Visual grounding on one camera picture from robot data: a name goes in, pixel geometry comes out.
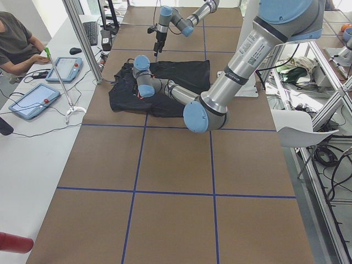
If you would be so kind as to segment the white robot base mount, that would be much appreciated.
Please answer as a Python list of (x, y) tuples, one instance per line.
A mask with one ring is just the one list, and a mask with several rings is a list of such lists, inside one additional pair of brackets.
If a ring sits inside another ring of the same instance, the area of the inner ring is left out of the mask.
[[(252, 31), (252, 21), (257, 16), (259, 9), (258, 0), (250, 0), (246, 3), (246, 9), (244, 13), (244, 20), (241, 27), (241, 32), (239, 36), (238, 45), (236, 51), (239, 50), (242, 43), (246, 40), (249, 33)], [(241, 89), (236, 93), (237, 97), (258, 97), (255, 74), (252, 73), (251, 76), (246, 77), (247, 82), (241, 87)]]

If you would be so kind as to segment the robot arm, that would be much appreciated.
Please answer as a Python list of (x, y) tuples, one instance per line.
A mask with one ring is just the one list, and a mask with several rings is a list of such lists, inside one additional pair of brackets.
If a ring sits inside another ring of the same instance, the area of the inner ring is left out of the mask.
[(133, 64), (139, 94), (147, 98), (160, 92), (183, 104), (184, 123), (194, 133), (223, 127), (228, 103), (274, 47), (316, 40), (322, 34), (324, 1), (258, 1), (256, 8), (251, 32), (209, 90), (197, 95), (171, 79), (153, 78), (149, 59), (139, 55)]
[(193, 33), (194, 27), (207, 15), (216, 12), (219, 1), (208, 0), (187, 18), (183, 18), (179, 10), (173, 7), (162, 5), (159, 12), (159, 21), (154, 26), (148, 28), (147, 33), (156, 32), (156, 42), (154, 44), (154, 56), (161, 53), (166, 42), (170, 24), (173, 24), (181, 34), (188, 37)]

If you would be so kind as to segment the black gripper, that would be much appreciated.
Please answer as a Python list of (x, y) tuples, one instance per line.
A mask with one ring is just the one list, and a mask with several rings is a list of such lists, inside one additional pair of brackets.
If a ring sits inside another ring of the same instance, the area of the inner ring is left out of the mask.
[(161, 53), (165, 44), (167, 38), (167, 33), (166, 32), (157, 32), (156, 33), (156, 42), (154, 44), (153, 51), (155, 53)]

